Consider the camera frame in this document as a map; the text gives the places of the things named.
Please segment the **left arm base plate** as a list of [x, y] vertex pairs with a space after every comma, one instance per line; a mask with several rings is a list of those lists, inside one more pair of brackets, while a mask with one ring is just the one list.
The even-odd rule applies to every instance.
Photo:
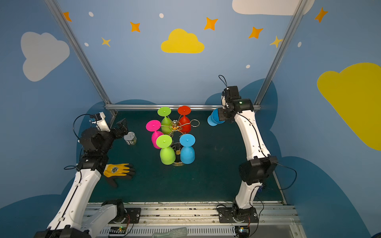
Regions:
[[138, 224], [140, 221], [141, 208], [125, 208], [124, 214], [120, 218], [115, 218], [108, 224]]

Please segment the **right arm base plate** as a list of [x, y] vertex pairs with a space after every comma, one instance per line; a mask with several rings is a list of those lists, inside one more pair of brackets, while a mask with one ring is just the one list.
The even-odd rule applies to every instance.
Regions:
[[254, 207], [240, 209], [238, 207], [216, 208], [220, 223], [255, 223], [259, 221], [258, 213]]

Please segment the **blue wine glass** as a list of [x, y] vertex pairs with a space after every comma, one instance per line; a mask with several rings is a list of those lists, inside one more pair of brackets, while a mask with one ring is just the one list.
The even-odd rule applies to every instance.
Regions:
[[195, 144], [195, 137], [192, 134], [185, 134], [180, 137], [180, 144], [183, 146], [180, 153], [180, 159], [184, 164], [191, 164], [195, 160], [195, 150], [192, 147]]
[[207, 118], [207, 122], [210, 126], [212, 127], [215, 127], [219, 124], [222, 124], [224, 123], [224, 121], [221, 121], [219, 119], [219, 115], [218, 115], [218, 109], [215, 109], [213, 110], [213, 112], [211, 113], [211, 115]]

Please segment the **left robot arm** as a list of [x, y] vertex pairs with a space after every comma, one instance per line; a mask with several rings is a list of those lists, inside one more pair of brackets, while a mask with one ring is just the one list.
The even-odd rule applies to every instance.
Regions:
[[37, 232], [36, 238], [95, 238], [109, 222], [125, 219], [124, 206], [117, 199], [104, 202], [95, 215], [83, 221], [91, 194], [107, 167], [108, 151], [116, 139], [129, 132], [126, 119], [117, 125], [113, 129], [97, 126], [81, 133], [79, 143], [83, 146], [83, 155], [75, 167], [74, 182], [48, 228]]

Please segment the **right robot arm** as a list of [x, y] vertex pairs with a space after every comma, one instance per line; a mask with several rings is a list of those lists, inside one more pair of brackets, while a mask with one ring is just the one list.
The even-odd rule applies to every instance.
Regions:
[[222, 108], [218, 109], [220, 121], [234, 121], [241, 132], [247, 161], [239, 165], [241, 186], [232, 207], [233, 218], [243, 222], [254, 216], [252, 203], [263, 182], [273, 173], [278, 162], [265, 146], [260, 134], [255, 111], [249, 99], [227, 99], [221, 97]]

